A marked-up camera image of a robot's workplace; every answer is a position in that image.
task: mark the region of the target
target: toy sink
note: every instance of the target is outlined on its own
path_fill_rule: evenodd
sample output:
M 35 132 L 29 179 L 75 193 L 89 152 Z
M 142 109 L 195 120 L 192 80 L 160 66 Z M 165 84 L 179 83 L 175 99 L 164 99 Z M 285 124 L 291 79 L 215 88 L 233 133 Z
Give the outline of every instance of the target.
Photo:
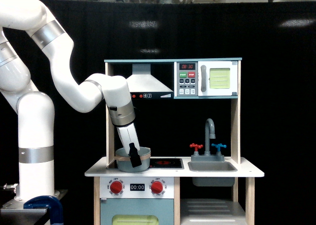
M 237 169 L 230 162 L 189 162 L 189 169 L 194 172 L 235 172 Z M 232 187 L 234 177 L 192 177 L 197 187 Z
M 189 169 L 194 172 L 236 172 L 230 162 L 189 162 Z

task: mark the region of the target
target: red faucet handle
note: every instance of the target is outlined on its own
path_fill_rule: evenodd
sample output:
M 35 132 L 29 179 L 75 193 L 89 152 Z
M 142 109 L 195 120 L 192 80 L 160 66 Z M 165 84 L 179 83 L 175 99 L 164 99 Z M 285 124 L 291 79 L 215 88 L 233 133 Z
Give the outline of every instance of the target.
M 194 151 L 198 151 L 198 149 L 201 149 L 201 148 L 203 148 L 203 145 L 197 145 L 197 144 L 195 144 L 195 143 L 193 143 L 193 144 L 190 144 L 190 148 L 195 148 L 194 149 Z

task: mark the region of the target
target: toy microwave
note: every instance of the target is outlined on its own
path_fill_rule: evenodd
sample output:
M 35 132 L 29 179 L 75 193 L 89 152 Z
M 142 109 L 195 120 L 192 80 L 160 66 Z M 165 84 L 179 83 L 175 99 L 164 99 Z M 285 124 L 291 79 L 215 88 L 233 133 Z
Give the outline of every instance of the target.
M 237 96 L 238 61 L 174 63 L 174 96 Z

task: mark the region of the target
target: red knob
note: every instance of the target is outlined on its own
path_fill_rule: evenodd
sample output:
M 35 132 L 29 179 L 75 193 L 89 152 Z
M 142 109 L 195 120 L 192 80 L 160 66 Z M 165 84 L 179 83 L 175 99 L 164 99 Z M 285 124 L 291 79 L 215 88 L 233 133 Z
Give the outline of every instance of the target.
M 163 187 L 162 187 L 161 182 L 156 181 L 152 183 L 152 186 L 150 187 L 150 189 L 152 190 L 153 193 L 159 194 L 162 192 Z
M 197 144 L 195 144 L 195 143 L 190 144 L 190 148 L 193 148 L 193 147 L 195 147 L 195 151 L 197 152 L 198 149 L 203 148 L 203 145 L 197 145 Z
M 114 194 L 118 194 L 122 191 L 123 186 L 121 182 L 115 181 L 110 185 L 110 190 L 114 193 Z

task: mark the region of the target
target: blue faucet handle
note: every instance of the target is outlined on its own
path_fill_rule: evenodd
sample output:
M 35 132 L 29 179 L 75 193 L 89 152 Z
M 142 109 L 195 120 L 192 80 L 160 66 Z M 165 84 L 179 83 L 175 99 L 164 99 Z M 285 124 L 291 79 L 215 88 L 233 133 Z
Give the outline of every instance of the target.
M 221 151 L 221 147 L 226 148 L 226 145 L 223 144 L 212 144 L 213 147 L 217 148 L 217 151 L 220 152 Z

